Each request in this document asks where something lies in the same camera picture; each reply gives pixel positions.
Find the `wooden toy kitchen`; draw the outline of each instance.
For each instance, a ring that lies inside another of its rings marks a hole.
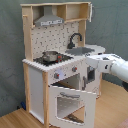
[[[102,74],[86,56],[105,49],[85,44],[90,2],[22,4],[26,110],[45,128],[93,128]],[[83,108],[83,121],[73,112]]]

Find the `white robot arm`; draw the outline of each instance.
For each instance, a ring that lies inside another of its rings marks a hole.
[[[123,86],[128,91],[128,61],[123,60],[115,54],[102,54],[87,56],[86,63],[98,69],[99,72],[109,73],[117,76],[123,81]]]

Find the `burner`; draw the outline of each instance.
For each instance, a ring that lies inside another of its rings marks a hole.
[[[43,57],[40,57],[40,58],[34,59],[34,62],[37,62],[39,64],[42,64],[42,65],[45,65],[45,66],[48,67],[48,66],[51,66],[51,65],[54,65],[54,64],[57,64],[57,63],[61,63],[61,62],[73,59],[73,57],[70,57],[70,56],[67,56],[67,55],[62,55],[61,54],[61,56],[62,56],[62,59],[60,61],[48,62],[48,61],[43,60]]]

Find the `pot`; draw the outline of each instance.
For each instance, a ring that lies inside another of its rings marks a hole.
[[[46,51],[46,52],[43,52],[43,54],[44,54],[43,60],[47,62],[53,62],[58,59],[58,52],[56,51]]]

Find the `oven door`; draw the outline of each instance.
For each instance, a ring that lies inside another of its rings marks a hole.
[[[49,123],[60,128],[94,128],[95,102],[96,94],[50,86]]]

